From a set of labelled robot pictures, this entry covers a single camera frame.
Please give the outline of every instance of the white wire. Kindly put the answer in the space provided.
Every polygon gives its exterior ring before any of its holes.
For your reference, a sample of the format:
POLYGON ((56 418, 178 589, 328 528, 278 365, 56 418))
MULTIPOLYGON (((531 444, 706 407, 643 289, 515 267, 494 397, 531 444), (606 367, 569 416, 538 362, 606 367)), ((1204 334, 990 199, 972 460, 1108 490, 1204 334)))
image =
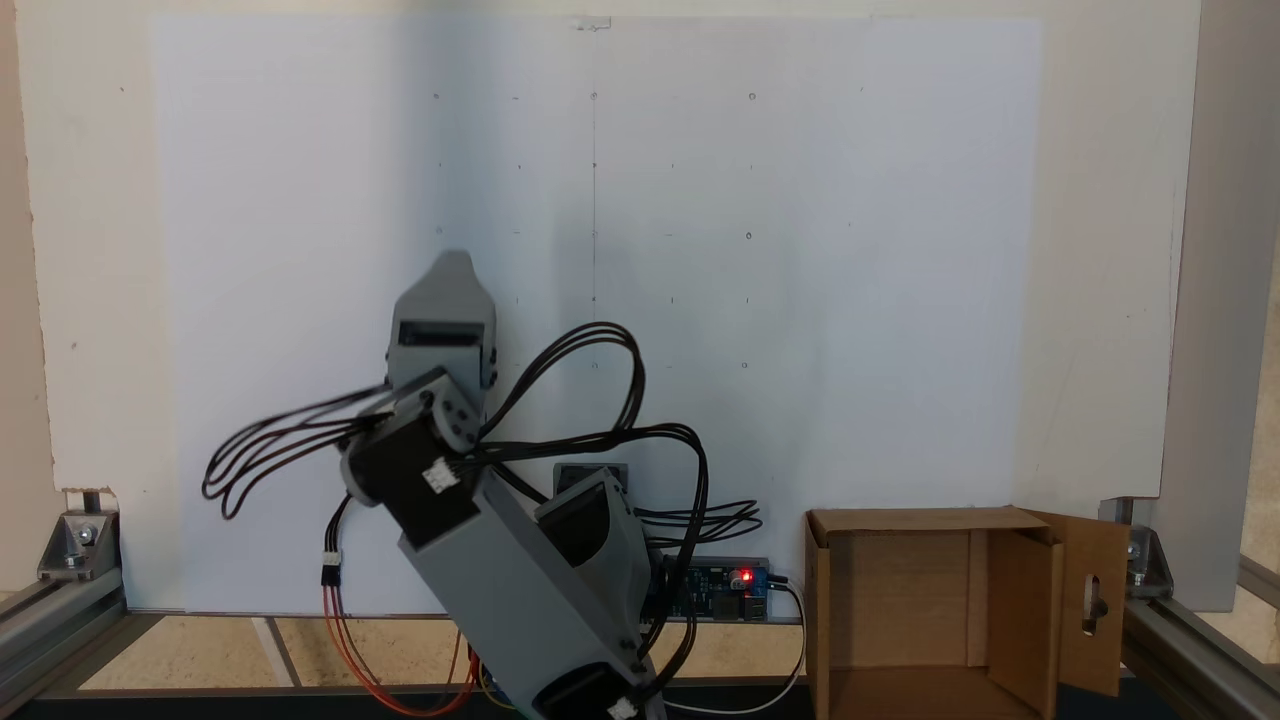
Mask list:
MULTIPOLYGON (((769 589, 778 589, 780 585, 771 584, 769 589)), ((756 705, 755 707, 748 707, 746 710, 713 710, 710 707, 691 707, 687 705, 680 705, 676 702, 667 702, 667 707, 675 707, 676 710, 684 710, 685 712, 700 712, 703 715, 751 715, 760 712, 762 710, 768 710, 777 705, 778 701, 785 698, 791 688, 795 687, 796 679, 800 678, 800 665, 804 664, 805 652, 809 648, 809 620, 804 616, 804 602, 800 600, 800 592, 791 587, 791 583, 782 585, 791 598, 796 601, 796 607, 800 610, 800 660, 796 661, 795 670, 791 671, 791 676, 787 679, 787 684, 782 687, 782 692, 774 696, 773 700, 756 705)))

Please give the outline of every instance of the circuit board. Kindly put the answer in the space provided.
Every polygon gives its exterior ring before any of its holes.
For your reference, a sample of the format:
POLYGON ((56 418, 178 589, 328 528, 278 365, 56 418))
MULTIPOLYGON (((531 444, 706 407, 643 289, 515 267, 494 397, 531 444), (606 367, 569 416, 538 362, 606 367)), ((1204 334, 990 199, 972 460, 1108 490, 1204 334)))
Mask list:
MULTIPOLYGON (((686 575, 689 600, 700 621, 765 623, 769 619, 769 562, 759 557, 695 557, 686 575)), ((685 602, 669 616, 686 618, 685 602)))

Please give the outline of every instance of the cardboard box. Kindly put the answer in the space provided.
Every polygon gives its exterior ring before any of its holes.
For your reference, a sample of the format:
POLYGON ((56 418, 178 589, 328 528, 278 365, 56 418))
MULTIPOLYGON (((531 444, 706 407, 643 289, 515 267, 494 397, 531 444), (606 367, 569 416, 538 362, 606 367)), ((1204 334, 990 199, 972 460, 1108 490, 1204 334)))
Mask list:
POLYGON ((1129 528, 1018 507, 812 510, 818 720, 1053 716, 1115 696, 1129 528))

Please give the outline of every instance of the orange wire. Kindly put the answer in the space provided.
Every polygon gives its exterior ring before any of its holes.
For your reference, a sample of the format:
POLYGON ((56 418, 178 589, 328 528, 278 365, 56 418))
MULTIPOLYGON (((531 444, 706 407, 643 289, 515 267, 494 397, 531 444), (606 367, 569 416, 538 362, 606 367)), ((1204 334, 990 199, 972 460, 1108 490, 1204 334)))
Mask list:
POLYGON ((445 707, 442 707, 439 710, 424 711, 424 710, 416 710, 416 708, 408 707, 406 705, 402 705, 396 698, 393 698, 381 685, 379 685, 376 682, 370 680, 366 676, 366 674, 360 669, 360 666, 356 664, 356 661, 355 661, 355 659, 352 656, 351 650, 347 646, 346 638, 342 637, 340 626, 338 628, 338 632, 335 633, 334 628, 338 626, 339 623, 342 621, 342 618, 337 612, 337 606, 338 606, 337 597, 333 597, 333 601, 332 601, 332 609, 333 609, 333 611, 332 612, 330 612, 330 596, 329 596, 329 592, 325 593, 324 605, 325 605, 325 629, 329 630, 329 639, 332 639, 334 642, 334 647, 342 655, 343 661, 347 664, 347 667, 351 669, 352 674, 356 675, 356 679, 360 682, 360 684, 364 685, 365 689, 369 691, 369 693, 372 694, 374 698, 378 700, 379 702, 381 702, 384 706, 389 707, 390 710, 394 710, 396 712, 399 712, 402 715, 408 715, 411 717, 438 717, 440 715, 444 715, 444 714, 448 714, 448 712, 452 712, 452 711, 457 710, 458 707, 461 707, 466 702, 467 698, 470 698, 471 691, 474 688, 474 678, 472 676, 467 678, 467 684, 465 685, 462 693, 460 693, 457 697, 454 697, 453 701, 449 705, 447 705, 445 707), (330 616, 334 620, 333 625, 329 624, 330 616))
MULTIPOLYGON (((449 705, 447 705, 447 706, 444 706, 444 707, 442 707, 439 710, 416 710, 416 708, 408 707, 406 705, 402 705, 399 701, 397 701, 396 698, 393 698, 385 691, 385 688, 383 688, 381 685, 379 685, 376 682, 370 680, 365 675, 365 671, 358 666, 358 664, 356 662, 355 657, 352 656, 352 652, 351 652, 351 650, 347 646, 347 639, 343 637, 342 626, 339 625, 339 623, 342 623, 343 618, 338 614, 338 598, 337 598, 337 593, 333 591, 333 588, 324 588, 324 620, 325 620, 325 623, 324 623, 325 629, 329 632, 329 639, 333 642, 334 648, 342 656, 343 662, 346 662, 347 667, 356 676, 356 680, 361 685, 364 685, 364 688, 366 691, 369 691, 369 693, 371 696, 374 696, 374 700, 376 700, 378 702, 383 703, 388 708, 394 710, 396 712, 399 712, 401 715, 407 715, 410 717, 439 717, 439 716, 445 715, 448 712, 453 712, 458 707, 462 707, 462 705, 466 703, 466 701, 471 697, 471 692, 475 688, 475 676, 476 676, 476 659, 475 659, 475 656, 472 656, 471 670, 467 674, 467 680, 466 680, 466 684, 462 688, 462 692, 460 692, 449 702, 449 705)), ((454 648, 453 648, 454 650, 454 664, 457 662, 457 646, 458 646, 458 641, 460 639, 461 639, 461 637, 454 639, 454 648)), ((452 682, 452 680, 453 680, 453 669, 451 667, 449 669, 449 682, 452 682)))

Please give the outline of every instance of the robotic arm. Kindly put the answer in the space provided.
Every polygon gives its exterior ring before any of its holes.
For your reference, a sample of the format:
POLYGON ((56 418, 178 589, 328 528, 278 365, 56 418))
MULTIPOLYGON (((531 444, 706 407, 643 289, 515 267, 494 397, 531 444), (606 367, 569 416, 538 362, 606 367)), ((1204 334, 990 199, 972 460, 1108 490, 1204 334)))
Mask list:
POLYGON ((526 716, 664 720, 639 652, 652 560, 618 480, 602 470, 530 518, 463 461, 497 380, 495 323, 462 251, 399 297, 388 418, 343 448, 347 489, 392 514, 401 551, 526 716))

